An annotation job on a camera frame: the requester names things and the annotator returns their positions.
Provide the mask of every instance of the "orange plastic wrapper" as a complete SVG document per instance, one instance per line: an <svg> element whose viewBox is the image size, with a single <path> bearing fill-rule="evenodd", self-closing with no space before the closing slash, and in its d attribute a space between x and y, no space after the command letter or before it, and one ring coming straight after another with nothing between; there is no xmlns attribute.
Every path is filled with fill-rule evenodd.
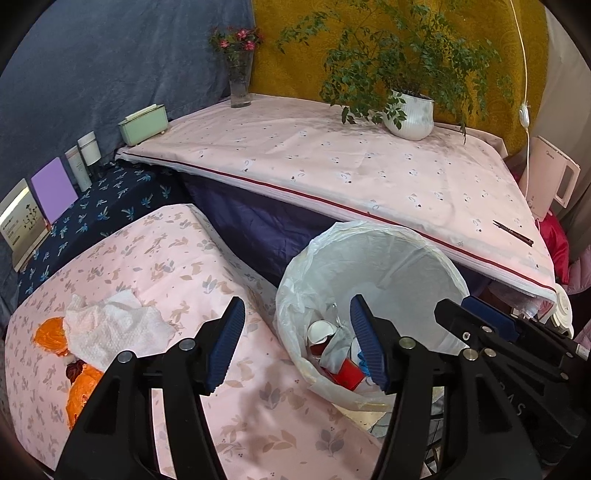
<svg viewBox="0 0 591 480"><path fill-rule="evenodd" d="M102 372L89 364L85 364L82 367L82 373L78 375L78 378L76 378L72 384L70 395L68 396L68 403L66 404L66 413L68 414L68 426L70 427L70 430L74 428L74 424L76 423L76 420L78 420L84 405L86 405L86 402L90 398L90 395L102 376Z"/></svg>
<svg viewBox="0 0 591 480"><path fill-rule="evenodd" d="M57 356L68 355L70 352L64 333L63 320L64 317L54 317L43 322L35 332L33 341Z"/></svg>

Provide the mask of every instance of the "book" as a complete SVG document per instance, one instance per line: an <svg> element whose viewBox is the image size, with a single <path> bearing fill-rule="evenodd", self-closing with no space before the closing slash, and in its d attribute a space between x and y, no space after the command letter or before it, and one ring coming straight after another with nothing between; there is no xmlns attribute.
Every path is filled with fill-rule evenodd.
<svg viewBox="0 0 591 480"><path fill-rule="evenodd" d="M19 271L49 234L48 223L25 179L0 202L0 233L12 250L12 266Z"/></svg>
<svg viewBox="0 0 591 480"><path fill-rule="evenodd" d="M54 224L78 199L59 157L35 173L31 178L31 184L50 224Z"/></svg>

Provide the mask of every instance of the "yellow curtain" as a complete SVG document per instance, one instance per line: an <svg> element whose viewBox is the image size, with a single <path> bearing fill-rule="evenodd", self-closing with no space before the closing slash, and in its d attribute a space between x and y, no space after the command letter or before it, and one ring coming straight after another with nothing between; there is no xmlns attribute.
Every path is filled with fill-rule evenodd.
<svg viewBox="0 0 591 480"><path fill-rule="evenodd" d="M433 0L418 0L430 4ZM338 29L321 33L304 44L289 44L286 54L279 52L275 40L279 32L295 24L313 10L322 9L323 0L253 0L256 24L265 35L265 44L255 56L251 90L255 93L320 100L319 92L325 78L323 69L326 51L340 34ZM528 59L528 103L533 123L540 108L548 63L548 30L544 7L539 0L514 0ZM361 21L361 14L352 13ZM509 0L474 0L453 17L459 32L469 40L488 38L502 57L499 66L491 68L488 118L474 117L469 126L488 131L505 140L510 154L525 144L525 132L519 124L517 109L523 100L525 78L521 45ZM496 88L496 74L508 73L513 81L515 103L510 107ZM436 114L436 120L449 120Z"/></svg>

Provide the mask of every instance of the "crumpled paper towel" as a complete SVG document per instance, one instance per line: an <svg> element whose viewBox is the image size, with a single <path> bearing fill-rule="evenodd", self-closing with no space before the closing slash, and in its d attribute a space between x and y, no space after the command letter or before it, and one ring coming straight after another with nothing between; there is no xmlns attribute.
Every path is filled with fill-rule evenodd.
<svg viewBox="0 0 591 480"><path fill-rule="evenodd" d="M176 332L156 308L142 306L131 290L90 305L72 295L63 326L68 350L102 372L123 350L137 357L164 353Z"/></svg>

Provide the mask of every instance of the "glass vase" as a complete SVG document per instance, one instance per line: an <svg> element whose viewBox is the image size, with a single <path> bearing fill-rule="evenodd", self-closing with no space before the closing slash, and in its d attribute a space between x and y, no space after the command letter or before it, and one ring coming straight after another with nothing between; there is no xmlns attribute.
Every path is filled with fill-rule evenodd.
<svg viewBox="0 0 591 480"><path fill-rule="evenodd" d="M253 51L232 52L226 57L230 81L230 106L241 108L251 104L248 87L251 81Z"/></svg>

